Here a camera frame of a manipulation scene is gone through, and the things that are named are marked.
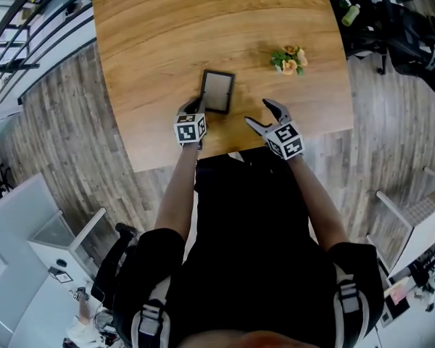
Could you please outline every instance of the shoulder strap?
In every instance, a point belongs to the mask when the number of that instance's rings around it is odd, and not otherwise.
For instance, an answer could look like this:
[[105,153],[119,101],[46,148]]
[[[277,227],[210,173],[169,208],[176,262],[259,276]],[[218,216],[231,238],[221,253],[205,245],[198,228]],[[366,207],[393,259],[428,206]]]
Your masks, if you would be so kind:
[[[133,348],[167,348],[169,342],[170,320],[165,312],[166,295],[171,277],[158,283],[145,303],[133,317],[130,340]],[[145,344],[139,344],[139,337]]]
[[346,326],[346,315],[362,310],[362,325],[354,345],[364,339],[369,325],[369,304],[365,295],[358,290],[353,275],[347,275],[337,264],[333,264],[336,271],[337,292],[333,297],[333,311],[335,314],[336,339],[335,348],[343,348]]

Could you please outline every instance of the artificial flower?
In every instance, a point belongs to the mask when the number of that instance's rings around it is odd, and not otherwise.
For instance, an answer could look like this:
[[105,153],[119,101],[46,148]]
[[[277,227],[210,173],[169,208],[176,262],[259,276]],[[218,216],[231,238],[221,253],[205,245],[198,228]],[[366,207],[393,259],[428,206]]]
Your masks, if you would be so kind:
[[297,59],[299,60],[299,65],[302,67],[307,66],[307,59],[305,57],[305,51],[301,48],[299,48],[299,51],[297,53]]
[[284,75],[291,75],[293,71],[297,68],[297,63],[290,59],[288,62],[286,60],[282,61],[282,73]]
[[297,48],[295,48],[295,47],[292,46],[292,45],[284,46],[282,49],[283,49],[287,54],[290,54],[290,55],[295,54],[295,51],[297,50]]

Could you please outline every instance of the green bottle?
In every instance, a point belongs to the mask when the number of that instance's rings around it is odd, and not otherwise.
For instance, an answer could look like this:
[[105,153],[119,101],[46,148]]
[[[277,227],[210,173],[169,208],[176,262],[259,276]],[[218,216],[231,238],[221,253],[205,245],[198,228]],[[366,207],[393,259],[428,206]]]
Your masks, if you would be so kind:
[[345,16],[341,19],[341,23],[343,23],[343,25],[349,27],[350,25],[352,25],[353,21],[355,20],[355,18],[359,15],[360,13],[360,5],[356,4],[356,5],[352,5],[349,7],[348,12],[345,14]]

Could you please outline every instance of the metal railing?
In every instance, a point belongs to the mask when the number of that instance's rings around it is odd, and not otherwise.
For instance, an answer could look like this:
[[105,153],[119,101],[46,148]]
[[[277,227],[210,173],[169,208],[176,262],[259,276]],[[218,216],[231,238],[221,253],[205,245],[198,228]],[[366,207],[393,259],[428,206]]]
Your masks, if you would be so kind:
[[[91,15],[89,18],[86,18],[82,22],[78,23],[75,27],[68,30],[57,40],[51,42],[49,46],[41,53],[38,53],[39,49],[41,49],[44,44],[47,44],[49,40],[51,40],[51,38],[53,38],[58,32],[61,31],[61,29],[77,19],[84,12],[87,12],[90,8],[92,8],[92,3],[90,0],[88,4],[84,5],[79,10],[73,12],[71,15],[66,17],[66,19],[63,20],[63,22],[60,23],[58,26],[56,26],[50,33],[46,34],[42,39],[38,40],[38,34],[42,33],[42,30],[45,27],[49,26],[51,22],[55,21],[58,16],[63,15],[67,11],[68,7],[71,7],[72,4],[75,4],[79,1],[81,0],[65,1],[54,12],[52,12],[51,15],[49,15],[39,26],[36,26],[34,29],[31,29],[32,21],[38,15],[45,13],[46,8],[50,5],[50,3],[53,2],[53,0],[41,0],[40,3],[34,6],[32,12],[28,15],[24,22],[19,25],[13,25],[11,24],[11,22],[22,11],[23,7],[26,5],[26,3],[29,2],[29,0],[15,0],[14,3],[8,8],[0,21],[0,38],[4,34],[5,30],[15,30],[16,32],[10,40],[7,40],[5,42],[0,41],[0,81],[5,74],[11,74],[7,78],[6,83],[3,83],[0,88],[0,103],[2,103],[6,99],[9,92],[22,79],[22,77],[26,73],[28,73],[28,71],[39,68],[39,61],[41,61],[41,59],[45,57],[55,46],[60,44],[69,35],[82,28],[85,24],[93,20],[94,16]],[[24,42],[23,40],[18,41],[18,36],[23,31],[27,31],[27,38]],[[13,48],[16,52],[6,64],[1,63],[10,48]],[[18,58],[24,50],[24,58]],[[11,83],[11,80],[19,72],[21,72],[19,78],[14,83]]]

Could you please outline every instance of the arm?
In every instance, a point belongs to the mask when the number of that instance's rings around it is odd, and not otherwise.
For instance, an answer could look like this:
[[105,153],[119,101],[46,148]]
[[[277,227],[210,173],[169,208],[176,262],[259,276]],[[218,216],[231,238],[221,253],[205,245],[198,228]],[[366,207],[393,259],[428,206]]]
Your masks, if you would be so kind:
[[195,164],[198,143],[184,144],[173,176],[162,198],[154,228],[177,231],[187,241],[194,206]]
[[303,158],[297,155],[287,162],[302,192],[319,246],[327,251],[339,242],[348,242],[339,211]]
[[88,311],[84,294],[79,296],[79,321],[85,326],[90,323],[90,312]]

